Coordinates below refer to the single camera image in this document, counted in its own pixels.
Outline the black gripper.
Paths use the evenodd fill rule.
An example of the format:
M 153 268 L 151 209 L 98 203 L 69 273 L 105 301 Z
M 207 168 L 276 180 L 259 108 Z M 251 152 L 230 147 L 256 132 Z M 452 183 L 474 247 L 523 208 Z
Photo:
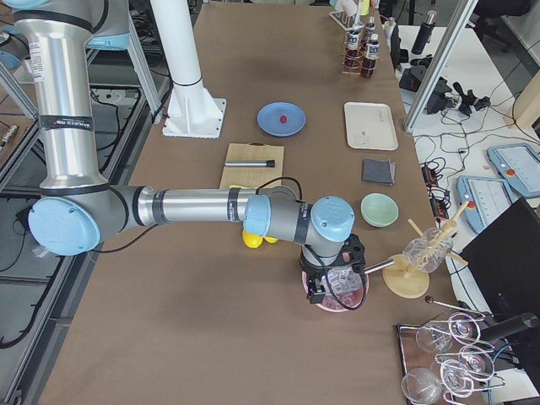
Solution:
M 337 299 L 327 276 L 336 258 L 337 254 L 321 256 L 311 246 L 301 248 L 300 265 L 305 276 L 303 284 L 306 287 L 306 298 L 311 304 L 322 304 L 327 296 Z

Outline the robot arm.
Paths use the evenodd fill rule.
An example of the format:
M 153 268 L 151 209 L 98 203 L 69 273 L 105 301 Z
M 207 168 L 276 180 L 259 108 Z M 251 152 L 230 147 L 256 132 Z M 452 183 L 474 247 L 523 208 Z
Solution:
M 29 225 L 46 249 L 75 256 L 137 226 L 229 221 L 248 233 L 298 244 L 313 304 L 365 288 L 354 211 L 340 197 L 307 203 L 282 186 L 156 191 L 113 186 L 100 173 L 86 51 L 129 46 L 127 2 L 13 1 L 11 8 L 29 43 L 45 144 L 47 176 Z

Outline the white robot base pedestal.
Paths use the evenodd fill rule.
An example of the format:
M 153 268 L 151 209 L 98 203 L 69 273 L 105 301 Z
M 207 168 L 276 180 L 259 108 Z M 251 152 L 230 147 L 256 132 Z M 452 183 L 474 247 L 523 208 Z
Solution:
M 204 87 L 187 2 L 155 0 L 151 7 L 173 84 L 163 134 L 219 138 L 227 101 Z

